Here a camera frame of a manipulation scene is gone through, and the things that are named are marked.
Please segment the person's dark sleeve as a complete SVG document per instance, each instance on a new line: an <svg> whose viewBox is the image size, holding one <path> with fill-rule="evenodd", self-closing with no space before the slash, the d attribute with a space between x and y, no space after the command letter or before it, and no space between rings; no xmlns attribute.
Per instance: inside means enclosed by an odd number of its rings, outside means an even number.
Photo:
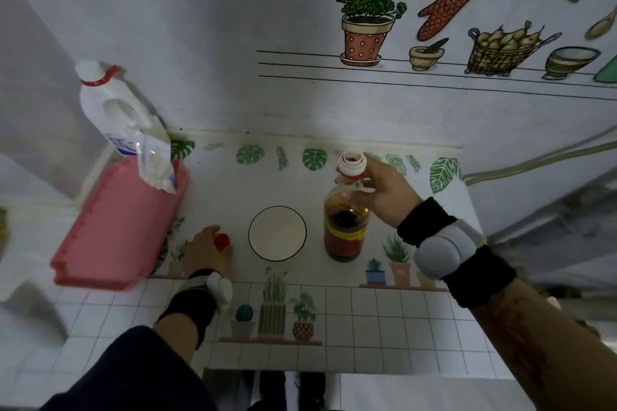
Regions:
<svg viewBox="0 0 617 411"><path fill-rule="evenodd" d="M151 328L120 335L40 411L218 411L205 384Z"/></svg>

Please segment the person's left hand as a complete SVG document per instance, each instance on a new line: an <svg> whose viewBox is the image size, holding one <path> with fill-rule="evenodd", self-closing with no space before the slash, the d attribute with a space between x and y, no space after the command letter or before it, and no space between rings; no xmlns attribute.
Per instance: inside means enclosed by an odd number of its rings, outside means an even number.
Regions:
<svg viewBox="0 0 617 411"><path fill-rule="evenodd" d="M205 227L186 245L183 274L189 277L198 270L210 269L223 278L229 278L232 253L231 240L221 232L219 225Z"/></svg>

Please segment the white plastic jug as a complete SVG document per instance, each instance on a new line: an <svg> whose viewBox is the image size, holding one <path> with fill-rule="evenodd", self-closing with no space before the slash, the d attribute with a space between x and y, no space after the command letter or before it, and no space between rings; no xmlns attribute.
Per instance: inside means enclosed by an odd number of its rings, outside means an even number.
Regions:
<svg viewBox="0 0 617 411"><path fill-rule="evenodd" d="M89 121L123 156L137 154L136 132L150 128L152 115L116 75L120 67L104 67L97 60L82 60L75 64L81 81L81 109Z"/></svg>

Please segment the person's left forearm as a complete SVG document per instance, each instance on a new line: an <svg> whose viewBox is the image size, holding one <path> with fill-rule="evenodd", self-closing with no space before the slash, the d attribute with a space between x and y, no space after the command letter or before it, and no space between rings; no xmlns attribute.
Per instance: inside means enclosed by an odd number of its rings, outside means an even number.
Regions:
<svg viewBox="0 0 617 411"><path fill-rule="evenodd" d="M198 348L199 332L191 318L184 314L170 314L157 321L153 330L188 365Z"/></svg>

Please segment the clear bottle of dark sauce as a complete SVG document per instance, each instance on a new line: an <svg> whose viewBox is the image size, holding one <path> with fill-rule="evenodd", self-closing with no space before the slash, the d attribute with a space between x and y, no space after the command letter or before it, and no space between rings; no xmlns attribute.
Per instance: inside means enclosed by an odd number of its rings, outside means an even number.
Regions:
<svg viewBox="0 0 617 411"><path fill-rule="evenodd" d="M348 193L365 192L366 155L344 151L337 158L335 187L323 205L323 243L327 254L338 262L351 262L363 248L371 211L345 198Z"/></svg>

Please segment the kitchen print wall sticker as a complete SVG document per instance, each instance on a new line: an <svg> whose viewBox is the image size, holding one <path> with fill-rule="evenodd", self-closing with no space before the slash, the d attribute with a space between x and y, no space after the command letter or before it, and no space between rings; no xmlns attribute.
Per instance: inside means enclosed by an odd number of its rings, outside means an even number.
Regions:
<svg viewBox="0 0 617 411"><path fill-rule="evenodd" d="M617 0L308 0L259 80L617 104Z"/></svg>

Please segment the white bowl with black rim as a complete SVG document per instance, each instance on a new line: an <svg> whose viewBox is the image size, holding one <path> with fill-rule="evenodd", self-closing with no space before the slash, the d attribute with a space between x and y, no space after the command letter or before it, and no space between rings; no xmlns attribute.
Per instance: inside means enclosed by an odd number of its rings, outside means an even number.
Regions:
<svg viewBox="0 0 617 411"><path fill-rule="evenodd" d="M307 239L304 218L294 209L274 205L260 211L251 221L248 238L253 252L269 262L295 257Z"/></svg>

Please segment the person's right forearm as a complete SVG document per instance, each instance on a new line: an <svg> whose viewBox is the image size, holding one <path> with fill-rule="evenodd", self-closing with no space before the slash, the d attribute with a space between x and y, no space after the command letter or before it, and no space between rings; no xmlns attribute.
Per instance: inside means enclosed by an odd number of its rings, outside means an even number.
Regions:
<svg viewBox="0 0 617 411"><path fill-rule="evenodd" d="M470 311L538 411L617 411L617 353L531 286Z"/></svg>

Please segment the pink plastic container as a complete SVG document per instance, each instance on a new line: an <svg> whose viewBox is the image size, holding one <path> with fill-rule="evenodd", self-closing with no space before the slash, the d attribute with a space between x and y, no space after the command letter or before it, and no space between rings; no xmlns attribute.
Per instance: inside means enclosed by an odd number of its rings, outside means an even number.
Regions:
<svg viewBox="0 0 617 411"><path fill-rule="evenodd" d="M105 168L50 260L54 284L120 292L150 275L189 184L183 162L172 165L175 194L145 183L135 157Z"/></svg>

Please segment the black wristband with white tracker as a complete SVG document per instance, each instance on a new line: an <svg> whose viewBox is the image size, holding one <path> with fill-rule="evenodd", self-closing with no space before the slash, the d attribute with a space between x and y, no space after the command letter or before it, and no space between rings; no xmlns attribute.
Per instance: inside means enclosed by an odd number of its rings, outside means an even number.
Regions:
<svg viewBox="0 0 617 411"><path fill-rule="evenodd" d="M226 310L232 299L233 284L230 279L211 268L200 268L189 275L157 322L173 314L187 316L196 326L198 349L215 312Z"/></svg>

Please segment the person's right hand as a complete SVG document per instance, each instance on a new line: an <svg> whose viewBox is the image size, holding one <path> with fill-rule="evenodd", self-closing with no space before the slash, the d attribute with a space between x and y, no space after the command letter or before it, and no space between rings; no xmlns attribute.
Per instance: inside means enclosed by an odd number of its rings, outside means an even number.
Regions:
<svg viewBox="0 0 617 411"><path fill-rule="evenodd" d="M399 228L407 216L423 202L399 171L370 156L366 157L363 184L366 188L378 189L382 194L382 207L364 208L391 228ZM344 190L341 199L344 201Z"/></svg>

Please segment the black wristband with grey tracker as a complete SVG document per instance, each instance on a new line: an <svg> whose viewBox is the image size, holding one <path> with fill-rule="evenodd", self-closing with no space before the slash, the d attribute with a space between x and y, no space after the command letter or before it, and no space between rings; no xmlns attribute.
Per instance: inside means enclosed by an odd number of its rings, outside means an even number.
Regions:
<svg viewBox="0 0 617 411"><path fill-rule="evenodd" d="M433 197L406 216L397 235L416 248L417 269L444 282L462 308L487 304L516 278L514 268L493 253L481 232L448 214Z"/></svg>

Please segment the clear plastic bag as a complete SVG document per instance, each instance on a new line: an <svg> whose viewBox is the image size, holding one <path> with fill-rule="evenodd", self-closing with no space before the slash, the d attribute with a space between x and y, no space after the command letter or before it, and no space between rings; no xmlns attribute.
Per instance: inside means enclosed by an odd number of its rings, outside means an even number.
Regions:
<svg viewBox="0 0 617 411"><path fill-rule="evenodd" d="M139 129L135 133L138 173L150 187L176 193L176 177L171 158L171 139L163 130Z"/></svg>

